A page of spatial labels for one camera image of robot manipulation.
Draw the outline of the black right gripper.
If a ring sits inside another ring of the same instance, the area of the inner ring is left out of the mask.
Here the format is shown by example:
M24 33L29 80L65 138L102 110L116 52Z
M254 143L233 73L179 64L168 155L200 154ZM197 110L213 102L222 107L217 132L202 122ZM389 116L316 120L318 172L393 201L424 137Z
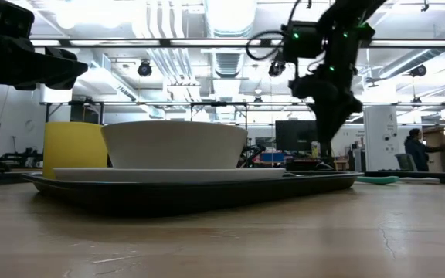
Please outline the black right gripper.
M349 115L362 111L362 102L354 97L352 91L338 89L332 82L314 75L296 77L290 81L290 89L293 97L313 99L309 107L317 116L317 138L331 157L332 139Z

